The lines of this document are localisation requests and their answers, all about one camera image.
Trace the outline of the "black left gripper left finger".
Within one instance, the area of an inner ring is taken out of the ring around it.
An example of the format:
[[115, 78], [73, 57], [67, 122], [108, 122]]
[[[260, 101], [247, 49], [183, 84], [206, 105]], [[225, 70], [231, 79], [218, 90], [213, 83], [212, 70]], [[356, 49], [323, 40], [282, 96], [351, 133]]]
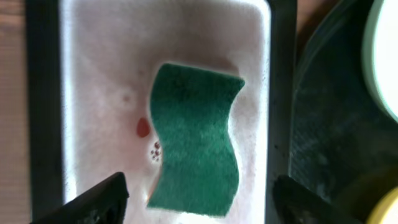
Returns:
[[116, 172], [32, 224], [123, 224], [128, 198], [125, 175]]

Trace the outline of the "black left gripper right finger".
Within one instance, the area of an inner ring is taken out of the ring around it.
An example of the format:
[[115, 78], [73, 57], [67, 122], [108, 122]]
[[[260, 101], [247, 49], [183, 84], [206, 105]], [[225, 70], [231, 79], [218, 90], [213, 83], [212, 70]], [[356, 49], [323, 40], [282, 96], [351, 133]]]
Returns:
[[287, 175], [278, 176], [272, 196], [283, 223], [361, 224]]

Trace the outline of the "yellow plate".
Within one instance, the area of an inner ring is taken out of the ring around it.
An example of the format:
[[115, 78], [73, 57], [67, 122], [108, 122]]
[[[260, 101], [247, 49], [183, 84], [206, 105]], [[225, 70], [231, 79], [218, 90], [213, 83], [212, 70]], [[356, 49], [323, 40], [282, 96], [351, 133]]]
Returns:
[[370, 213], [366, 224], [397, 224], [398, 222], [398, 189], [385, 194]]

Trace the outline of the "green scrubbing sponge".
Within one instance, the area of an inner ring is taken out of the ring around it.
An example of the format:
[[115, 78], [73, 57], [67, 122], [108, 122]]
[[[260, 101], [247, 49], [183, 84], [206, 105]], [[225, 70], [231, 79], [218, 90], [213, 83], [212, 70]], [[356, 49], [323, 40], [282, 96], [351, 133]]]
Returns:
[[228, 134], [231, 106], [244, 80], [166, 63], [150, 96], [162, 148], [159, 181], [148, 207], [225, 216], [239, 184]]

